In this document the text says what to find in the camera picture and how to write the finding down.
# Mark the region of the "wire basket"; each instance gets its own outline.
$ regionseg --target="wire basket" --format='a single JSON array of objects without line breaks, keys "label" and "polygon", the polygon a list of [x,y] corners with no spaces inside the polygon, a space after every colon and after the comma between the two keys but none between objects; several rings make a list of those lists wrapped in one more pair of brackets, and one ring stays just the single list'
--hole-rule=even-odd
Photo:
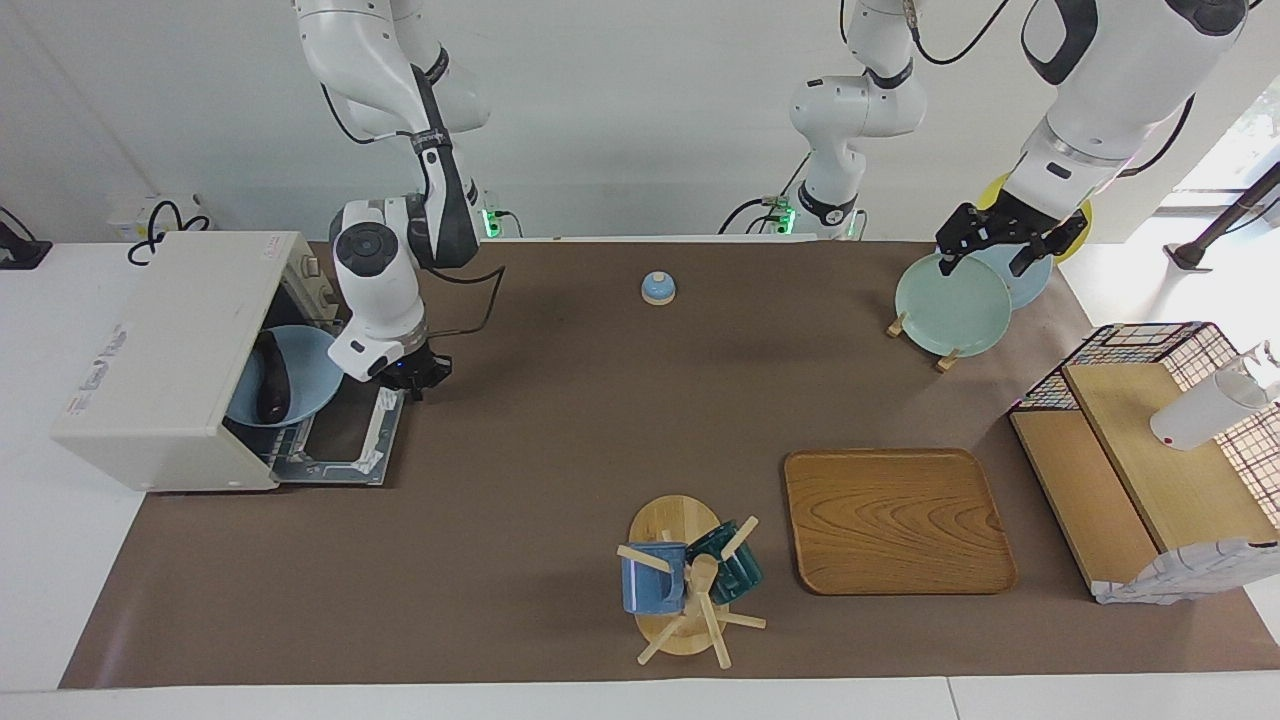
[{"label": "wire basket", "polygon": [[[1042,379],[1011,410],[1079,410],[1065,368],[1160,363],[1185,392],[1239,351],[1213,323],[1106,325]],[[1280,406],[1258,413],[1215,438],[1271,524],[1280,529]]]}]

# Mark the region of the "white bottle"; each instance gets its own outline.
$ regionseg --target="white bottle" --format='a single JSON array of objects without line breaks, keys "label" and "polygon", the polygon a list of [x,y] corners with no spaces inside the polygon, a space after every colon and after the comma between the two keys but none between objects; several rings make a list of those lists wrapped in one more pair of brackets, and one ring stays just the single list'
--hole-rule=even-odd
[{"label": "white bottle", "polygon": [[1271,341],[1236,355],[1151,418],[1156,438],[1196,450],[1280,398],[1280,363]]}]

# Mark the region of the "wooden board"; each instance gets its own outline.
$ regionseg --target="wooden board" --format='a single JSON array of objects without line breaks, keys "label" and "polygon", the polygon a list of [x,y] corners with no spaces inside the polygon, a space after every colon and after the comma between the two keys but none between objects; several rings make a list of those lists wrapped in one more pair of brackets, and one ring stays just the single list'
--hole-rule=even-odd
[{"label": "wooden board", "polygon": [[[714,530],[721,524],[719,518],[710,507],[701,501],[686,495],[667,495],[659,497],[636,512],[631,520],[631,532],[627,542],[682,542],[692,543],[695,539]],[[653,642],[662,630],[671,623],[671,615],[636,615],[636,626],[644,639]],[[724,632],[724,623],[719,624]],[[712,634],[707,632],[707,625],[701,621],[685,623],[667,642],[662,643],[662,651],[667,655],[698,655],[712,647]]]},{"label": "wooden board", "polygon": [[817,594],[993,594],[1018,570],[963,450],[846,450],[785,465],[796,565]]},{"label": "wooden board", "polygon": [[1276,539],[1275,527],[1216,443],[1184,452],[1151,433],[1151,416],[1181,393],[1164,365],[1075,365],[1066,369],[1066,380],[1157,548]]},{"label": "wooden board", "polygon": [[1084,582],[1129,583],[1160,551],[1083,413],[1010,416]]}]

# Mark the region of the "dark metal pole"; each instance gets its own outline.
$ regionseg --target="dark metal pole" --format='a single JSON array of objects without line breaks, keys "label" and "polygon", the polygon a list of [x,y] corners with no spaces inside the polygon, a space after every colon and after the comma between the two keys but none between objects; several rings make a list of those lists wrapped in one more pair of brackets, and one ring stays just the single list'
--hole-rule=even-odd
[{"label": "dark metal pole", "polygon": [[1222,237],[1226,231],[1231,229],[1236,222],[1244,215],[1257,208],[1271,191],[1280,186],[1280,163],[1271,165],[1271,169],[1266,172],[1258,182],[1253,183],[1249,190],[1244,191],[1244,195],[1235,201],[1234,205],[1222,211],[1213,223],[1201,233],[1199,237],[1188,242],[1187,245],[1180,245],[1176,249],[1172,246],[1165,247],[1165,254],[1169,259],[1174,261],[1175,265],[1184,270],[1198,270],[1201,260],[1204,259],[1204,251],[1213,245],[1217,238]]}]

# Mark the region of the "brown tabletop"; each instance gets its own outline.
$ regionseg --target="brown tabletop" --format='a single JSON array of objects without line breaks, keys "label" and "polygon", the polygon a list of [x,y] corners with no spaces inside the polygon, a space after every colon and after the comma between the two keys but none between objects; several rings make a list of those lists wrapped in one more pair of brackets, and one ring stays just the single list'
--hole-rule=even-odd
[{"label": "brown tabletop", "polygon": [[[1061,277],[947,375],[883,329],[908,243],[489,245],[509,266],[454,375],[408,410],[383,488],[151,496],[65,688],[1161,673],[1280,667],[1242,591],[1096,605],[1004,419],[1087,334]],[[680,284],[640,300],[649,270]],[[424,279],[435,327],[484,288]],[[992,597],[817,597],[781,477],[795,450],[960,447],[986,468],[1019,569]],[[764,632],[635,662],[621,605],[632,515],[667,493],[758,515]]]}]

